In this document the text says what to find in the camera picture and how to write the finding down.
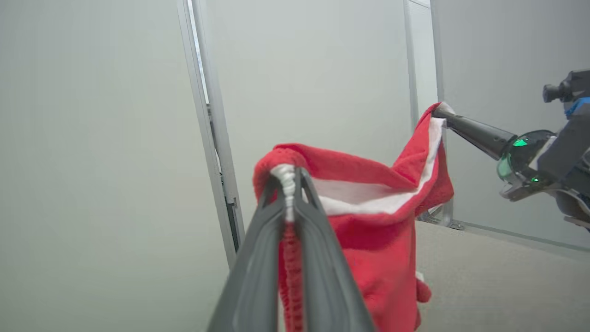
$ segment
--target green light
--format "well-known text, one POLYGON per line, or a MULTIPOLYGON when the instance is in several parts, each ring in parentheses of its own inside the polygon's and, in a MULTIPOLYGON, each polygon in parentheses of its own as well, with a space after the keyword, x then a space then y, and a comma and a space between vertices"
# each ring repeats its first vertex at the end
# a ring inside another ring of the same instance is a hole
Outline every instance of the green light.
POLYGON ((524 139, 517 139, 516 142, 514 142, 514 144, 512 144, 513 147, 523 147, 525 145, 528 145, 528 143, 525 142, 524 139))

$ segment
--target wall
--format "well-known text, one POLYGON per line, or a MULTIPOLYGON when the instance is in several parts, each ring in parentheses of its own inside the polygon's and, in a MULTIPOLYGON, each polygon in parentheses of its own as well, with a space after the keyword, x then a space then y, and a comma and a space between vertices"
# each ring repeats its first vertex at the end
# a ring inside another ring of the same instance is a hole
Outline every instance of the wall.
POLYGON ((228 272, 176 3, 0 3, 0 330, 200 331, 228 272))
POLYGON ((438 102, 437 71, 434 57, 434 35, 430 3, 408 1, 411 23, 412 45, 414 46, 414 69, 418 112, 422 116, 432 104, 438 102))
MULTIPOLYGON (((457 113, 514 133, 563 126, 562 105, 543 103, 541 92, 590 67, 590 2, 449 0, 433 9, 444 99, 457 113)), ((588 232, 564 222, 552 198, 504 200, 496 163, 457 135, 447 137, 455 219, 590 247, 588 232)))
POLYGON ((393 164, 411 133, 402 0, 199 1, 246 226, 254 166, 275 144, 393 164))

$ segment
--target towel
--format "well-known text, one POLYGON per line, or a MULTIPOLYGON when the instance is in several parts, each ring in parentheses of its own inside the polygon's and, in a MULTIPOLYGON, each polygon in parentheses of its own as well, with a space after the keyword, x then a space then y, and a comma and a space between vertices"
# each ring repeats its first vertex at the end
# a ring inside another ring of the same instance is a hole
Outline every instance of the towel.
MULTIPOLYGON (((259 198, 271 172, 304 167, 328 215, 379 331, 414 331, 417 301, 431 292, 416 272, 415 217, 448 201, 453 186, 442 143, 444 119, 432 105, 393 166, 303 144, 280 144, 254 170, 259 198)), ((288 332, 303 330, 301 249, 292 223, 279 246, 279 290, 288 332)))

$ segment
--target red fabric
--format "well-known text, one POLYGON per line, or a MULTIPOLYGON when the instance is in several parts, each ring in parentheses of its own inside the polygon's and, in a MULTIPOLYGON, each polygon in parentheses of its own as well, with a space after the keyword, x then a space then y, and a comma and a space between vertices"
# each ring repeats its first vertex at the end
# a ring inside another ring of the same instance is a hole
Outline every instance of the red fabric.
MULTIPOLYGON (((352 155, 301 144, 274 147, 256 165, 254 189, 260 197, 270 170, 279 164, 304 167, 313 178, 384 184, 400 192, 418 187, 427 163, 432 105, 392 167, 352 155)), ((426 302, 428 286, 415 277, 415 216, 453 196, 442 143, 432 177, 393 214, 329 216, 355 281, 379 331, 413 331, 420 324, 417 301, 426 302)), ((280 295, 288 332, 303 330, 301 251, 288 224, 279 254, 280 295)))

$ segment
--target red towel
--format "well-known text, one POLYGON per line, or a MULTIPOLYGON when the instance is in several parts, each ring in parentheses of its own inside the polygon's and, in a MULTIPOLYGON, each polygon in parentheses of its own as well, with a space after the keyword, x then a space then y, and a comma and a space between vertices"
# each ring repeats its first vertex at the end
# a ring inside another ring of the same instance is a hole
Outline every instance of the red towel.
MULTIPOLYGON (((313 179, 330 224, 379 331, 413 331, 417 301, 430 290, 415 271, 415 216, 453 196, 442 144, 444 120, 432 105, 392 167, 302 144, 281 144, 258 162, 254 188, 260 197, 270 170, 304 167, 313 179)), ((279 289, 288 332, 303 330, 301 251, 292 224, 280 245, 279 289)))

